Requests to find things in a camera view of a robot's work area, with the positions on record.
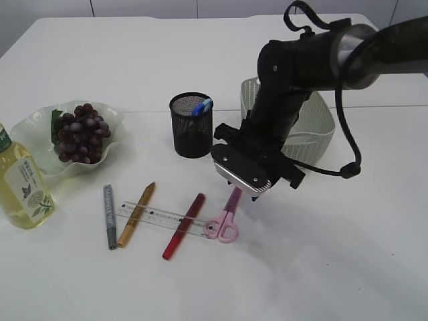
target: green leaf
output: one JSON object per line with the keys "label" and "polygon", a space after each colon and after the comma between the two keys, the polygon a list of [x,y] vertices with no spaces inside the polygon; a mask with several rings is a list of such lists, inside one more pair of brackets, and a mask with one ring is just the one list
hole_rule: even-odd
{"label": "green leaf", "polygon": [[40,211],[41,211],[41,207],[38,207],[37,209],[35,209],[32,217],[35,217],[36,215],[39,215]]}
{"label": "green leaf", "polygon": [[51,118],[51,141],[56,146],[58,144],[58,128],[56,128],[56,120],[62,114],[61,110],[52,110]]}

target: scissor blade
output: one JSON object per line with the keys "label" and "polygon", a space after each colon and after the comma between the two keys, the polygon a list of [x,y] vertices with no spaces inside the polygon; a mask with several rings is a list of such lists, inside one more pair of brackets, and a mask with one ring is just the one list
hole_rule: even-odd
{"label": "scissor blade", "polygon": [[235,213],[241,199],[242,190],[235,187],[232,194],[230,195],[229,200],[226,203],[225,211]]}

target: grapes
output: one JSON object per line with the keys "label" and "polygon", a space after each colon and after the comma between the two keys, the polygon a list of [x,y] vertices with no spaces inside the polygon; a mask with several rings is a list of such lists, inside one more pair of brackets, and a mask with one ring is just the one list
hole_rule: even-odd
{"label": "grapes", "polygon": [[64,162],[64,163],[66,163],[66,162],[68,162],[70,159],[71,159],[71,155],[70,155],[70,154],[68,154],[67,152],[62,152],[62,153],[60,154],[60,161],[62,161],[62,162]]}
{"label": "grapes", "polygon": [[90,113],[92,113],[92,111],[94,111],[94,108],[92,107],[91,104],[86,103],[83,105],[83,111],[85,114],[90,114]]}
{"label": "grapes", "polygon": [[71,124],[75,120],[74,116],[69,112],[66,112],[64,115],[62,115],[62,119],[66,124]]}
{"label": "grapes", "polygon": [[63,153],[66,151],[66,144],[64,144],[63,142],[58,144],[58,152]]}
{"label": "grapes", "polygon": [[82,157],[79,154],[73,154],[72,156],[72,162],[74,163],[80,163]]}
{"label": "grapes", "polygon": [[74,152],[76,150],[75,144],[66,144],[65,149],[66,152]]}
{"label": "grapes", "polygon": [[79,134],[73,134],[72,135],[72,142],[74,144],[78,144],[80,142],[80,135]]}
{"label": "grapes", "polygon": [[96,154],[94,154],[93,156],[91,156],[91,157],[90,157],[91,164],[96,164],[96,163],[98,163],[98,162],[101,160],[101,157],[102,157],[102,155],[101,155],[101,153],[100,153],[100,152],[97,152]]}
{"label": "grapes", "polygon": [[98,137],[104,138],[106,132],[104,132],[101,128],[94,131],[94,134]]}
{"label": "grapes", "polygon": [[73,124],[70,125],[70,130],[72,132],[81,132],[82,129],[83,129],[83,126],[79,122],[74,122]]}
{"label": "grapes", "polygon": [[79,146],[78,153],[82,154],[83,156],[86,156],[88,154],[88,148],[85,146]]}
{"label": "grapes", "polygon": [[99,122],[98,125],[102,130],[108,130],[108,124],[105,121]]}
{"label": "grapes", "polygon": [[76,106],[56,119],[58,158],[62,162],[96,164],[102,158],[102,139],[111,136],[110,127],[91,104]]}
{"label": "grapes", "polygon": [[70,139],[70,133],[68,132],[68,131],[66,131],[66,130],[60,130],[59,132],[58,132],[58,139],[61,141],[61,142],[66,142],[67,140],[69,140]]}
{"label": "grapes", "polygon": [[89,138],[89,143],[91,145],[96,146],[96,145],[101,143],[101,139],[99,139],[97,136],[93,136],[93,137]]}
{"label": "grapes", "polygon": [[84,125],[86,128],[94,128],[96,125],[96,121],[91,118],[87,118],[84,121]]}

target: pen holder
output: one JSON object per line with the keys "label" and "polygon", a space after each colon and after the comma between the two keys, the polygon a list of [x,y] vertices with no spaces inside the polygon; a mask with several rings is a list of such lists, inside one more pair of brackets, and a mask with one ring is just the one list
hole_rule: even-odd
{"label": "pen holder", "polygon": [[199,92],[185,92],[169,103],[174,148],[180,156],[199,158],[208,154],[213,146],[213,109],[192,116],[193,110],[208,98]]}

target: bottle label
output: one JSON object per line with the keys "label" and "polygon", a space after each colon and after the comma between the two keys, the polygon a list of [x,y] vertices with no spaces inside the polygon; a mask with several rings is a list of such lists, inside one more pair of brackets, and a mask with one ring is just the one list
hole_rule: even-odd
{"label": "bottle label", "polygon": [[7,150],[12,145],[12,141],[9,138],[9,135],[6,133],[6,130],[3,128],[0,130],[0,153]]}
{"label": "bottle label", "polygon": [[49,213],[53,204],[45,190],[33,157],[26,156],[9,167],[4,176],[31,222],[36,224]]}

